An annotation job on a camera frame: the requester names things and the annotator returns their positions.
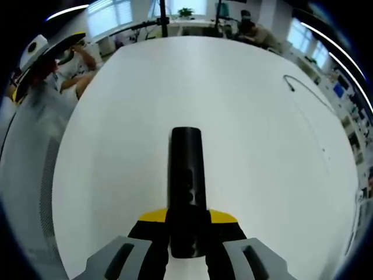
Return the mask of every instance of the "wall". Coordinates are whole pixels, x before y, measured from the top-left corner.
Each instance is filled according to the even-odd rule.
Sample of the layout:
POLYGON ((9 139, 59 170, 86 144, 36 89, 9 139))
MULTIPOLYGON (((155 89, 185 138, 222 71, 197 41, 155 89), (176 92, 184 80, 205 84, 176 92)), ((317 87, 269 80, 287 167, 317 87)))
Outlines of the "wall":
MULTIPOLYGON (((273 6, 270 2, 276 5, 275 14, 273 15, 272 20, 272 32, 280 40, 286 40, 288 28, 291 23, 291 13, 293 11, 292 7, 283 2, 282 0, 264 0, 266 5, 273 6)), ((150 8, 152 0, 132 0, 132 17, 134 22, 142 22, 147 20, 147 14, 150 8)), ((215 3, 217 0, 207 0, 207 12, 204 18, 214 19, 216 15, 215 3)), ((252 20, 263 24, 264 26, 270 24, 270 15, 263 14, 267 10, 265 7, 261 10, 262 0, 247 0, 247 3, 239 3, 234 1, 224 1, 229 5, 230 17, 235 19, 241 18, 241 10, 246 9, 251 12, 252 20)), ((89 28, 87 23, 87 17, 85 12, 77 15, 74 19, 66 24, 53 38, 50 39, 50 42, 56 43, 63 38, 71 35, 74 32, 84 31, 87 33, 88 39, 90 38, 89 28)))

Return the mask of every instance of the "white table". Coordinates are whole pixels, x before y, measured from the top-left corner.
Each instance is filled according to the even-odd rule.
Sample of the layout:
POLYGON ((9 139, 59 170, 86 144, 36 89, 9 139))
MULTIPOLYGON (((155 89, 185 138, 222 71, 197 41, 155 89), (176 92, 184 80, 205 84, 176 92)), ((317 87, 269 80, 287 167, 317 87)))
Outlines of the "white table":
MULTIPOLYGON (((168 137, 202 131, 208 207, 234 215, 288 263, 317 279, 340 260, 358 186, 339 119, 285 59, 206 37, 119 49, 77 105, 64 134, 52 196, 55 235, 72 278, 88 256, 166 206, 168 137)), ((208 279, 204 258, 170 258, 165 279, 208 279)))

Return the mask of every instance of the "office room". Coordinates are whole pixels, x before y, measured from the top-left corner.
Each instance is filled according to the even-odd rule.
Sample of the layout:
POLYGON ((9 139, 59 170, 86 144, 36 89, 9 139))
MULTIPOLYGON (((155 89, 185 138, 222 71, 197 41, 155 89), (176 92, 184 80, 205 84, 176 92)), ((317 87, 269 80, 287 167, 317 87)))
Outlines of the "office room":
POLYGON ((40 7, 21 19, 0 107, 1 204, 20 276, 365 273, 372 68, 347 8, 40 7))

